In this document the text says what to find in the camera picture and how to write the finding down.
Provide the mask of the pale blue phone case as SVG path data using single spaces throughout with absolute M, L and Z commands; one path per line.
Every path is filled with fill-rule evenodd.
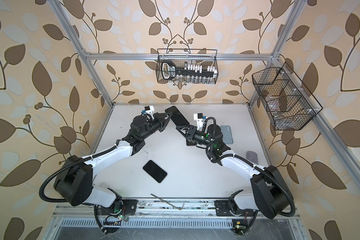
M 234 143 L 232 129 L 228 125 L 221 125 L 221 133 L 223 134 L 223 142 L 226 145 L 232 145 Z

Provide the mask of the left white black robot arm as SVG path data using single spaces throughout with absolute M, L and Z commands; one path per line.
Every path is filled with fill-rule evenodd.
M 111 215 L 122 215 L 125 211 L 122 197 L 110 188 L 95 186 L 94 178 L 116 162 L 138 153 L 149 136 L 165 130 L 172 115 L 143 112 L 133 119 L 128 134 L 112 147 L 82 158 L 69 157 L 61 169 L 42 183 L 39 197 L 48 203 L 93 205 L 108 210 Z

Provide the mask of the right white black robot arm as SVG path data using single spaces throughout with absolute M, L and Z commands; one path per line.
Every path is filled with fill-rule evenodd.
M 251 193 L 238 190 L 228 198 L 230 213 L 241 215 L 245 210 L 261 212 L 268 219 L 277 215 L 292 217 L 296 213 L 293 195 L 280 171 L 270 165 L 263 167 L 236 154 L 224 143 L 221 128 L 205 119 L 197 126 L 177 126 L 177 131 L 189 142 L 205 147 L 208 159 L 228 168 L 251 184 Z

